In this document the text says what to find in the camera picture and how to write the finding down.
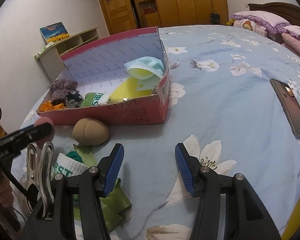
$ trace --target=painting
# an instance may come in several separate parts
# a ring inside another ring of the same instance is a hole
[[[47,43],[51,41],[55,43],[70,36],[62,22],[40,28],[40,32]]]

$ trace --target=metal clip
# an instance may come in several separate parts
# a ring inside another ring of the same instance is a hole
[[[41,219],[51,219],[53,216],[54,196],[51,190],[51,166],[54,146],[51,142],[45,142],[39,156],[33,144],[27,148],[27,182],[26,190],[42,198],[43,212]],[[26,200],[28,209],[32,212],[34,205],[29,199]]]

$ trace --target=pink ball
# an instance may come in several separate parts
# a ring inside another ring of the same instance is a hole
[[[46,122],[51,124],[52,132],[48,136],[46,136],[45,138],[42,138],[42,139],[36,141],[36,144],[40,149],[42,149],[45,142],[51,142],[52,141],[52,139],[54,137],[54,133],[55,133],[56,130],[55,130],[55,126],[54,126],[53,121],[48,117],[45,117],[45,116],[40,117],[40,119],[38,119],[37,121],[34,122],[34,126],[38,126],[38,125],[46,123]]]

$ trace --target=cardboard box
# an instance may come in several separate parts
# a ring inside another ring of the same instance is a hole
[[[157,27],[115,34],[63,55],[61,59],[66,70],[58,79],[77,80],[77,90],[82,96],[87,92],[102,93],[102,89],[110,93],[129,77],[123,64],[145,56],[162,60],[166,69],[152,95],[84,108],[47,112],[39,112],[38,109],[38,115],[50,118],[56,125],[75,125],[84,117],[98,119],[107,125],[164,123],[168,108],[169,69]],[[48,93],[43,102],[50,99]]]

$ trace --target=metal screw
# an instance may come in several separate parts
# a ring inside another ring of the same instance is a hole
[[[56,180],[61,180],[63,178],[63,175],[61,173],[58,173],[56,176],[54,176]]]
[[[237,178],[237,180],[243,180],[244,179],[244,176],[241,173],[237,173],[235,175],[235,177]]]
[[[98,170],[99,170],[98,167],[93,166],[93,167],[91,167],[91,168],[89,169],[89,172],[90,172],[90,173],[96,173],[96,172],[98,172]]]
[[[203,166],[203,167],[201,167],[200,171],[202,171],[202,172],[204,172],[204,173],[207,173],[207,172],[210,171],[210,168],[207,167],[207,166]]]

